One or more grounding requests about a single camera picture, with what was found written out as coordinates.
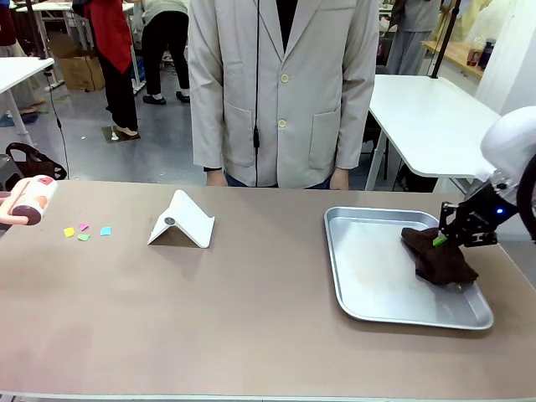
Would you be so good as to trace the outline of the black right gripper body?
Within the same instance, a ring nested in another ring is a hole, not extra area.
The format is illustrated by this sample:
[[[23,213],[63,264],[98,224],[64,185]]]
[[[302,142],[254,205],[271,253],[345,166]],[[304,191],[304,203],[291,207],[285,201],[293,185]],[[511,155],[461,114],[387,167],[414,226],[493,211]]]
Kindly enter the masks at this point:
[[[493,185],[486,181],[474,188],[456,210],[456,228],[467,233],[494,231],[503,216],[503,199]]]

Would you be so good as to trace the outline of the person left hand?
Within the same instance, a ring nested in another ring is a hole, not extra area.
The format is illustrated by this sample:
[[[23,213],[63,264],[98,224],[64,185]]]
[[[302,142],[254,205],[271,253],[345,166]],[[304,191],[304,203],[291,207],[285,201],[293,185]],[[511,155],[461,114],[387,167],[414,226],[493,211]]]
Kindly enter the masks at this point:
[[[348,170],[336,168],[331,176],[329,188],[336,191],[349,190]]]

